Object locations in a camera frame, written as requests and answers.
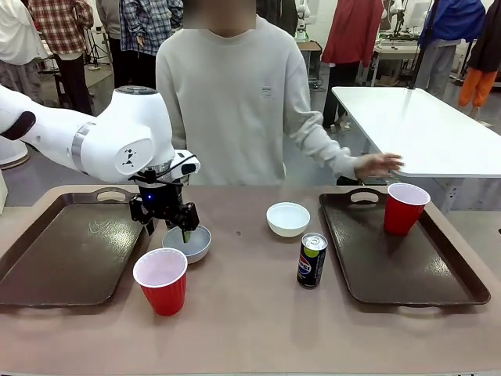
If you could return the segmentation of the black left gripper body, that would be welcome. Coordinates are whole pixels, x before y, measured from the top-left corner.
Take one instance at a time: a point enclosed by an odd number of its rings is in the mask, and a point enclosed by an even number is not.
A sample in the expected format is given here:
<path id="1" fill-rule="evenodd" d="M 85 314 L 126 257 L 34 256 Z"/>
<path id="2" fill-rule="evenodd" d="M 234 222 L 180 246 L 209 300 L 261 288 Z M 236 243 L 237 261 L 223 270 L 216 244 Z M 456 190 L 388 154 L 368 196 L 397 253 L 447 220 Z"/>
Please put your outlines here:
<path id="1" fill-rule="evenodd" d="M 182 186 L 180 179 L 163 180 L 154 170 L 145 170 L 137 174 L 139 195 L 153 197 L 153 216 L 172 224 L 182 202 Z"/>

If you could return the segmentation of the person's left hand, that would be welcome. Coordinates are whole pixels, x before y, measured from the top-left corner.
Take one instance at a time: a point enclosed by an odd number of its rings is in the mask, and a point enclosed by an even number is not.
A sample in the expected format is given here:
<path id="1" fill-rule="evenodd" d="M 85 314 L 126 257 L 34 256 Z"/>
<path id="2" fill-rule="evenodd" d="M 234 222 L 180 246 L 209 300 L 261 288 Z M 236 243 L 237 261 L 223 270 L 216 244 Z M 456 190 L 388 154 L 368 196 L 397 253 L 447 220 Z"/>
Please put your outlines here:
<path id="1" fill-rule="evenodd" d="M 397 154 L 366 154 L 357 158 L 354 172 L 357 179 L 385 177 L 403 166 L 402 157 Z"/>

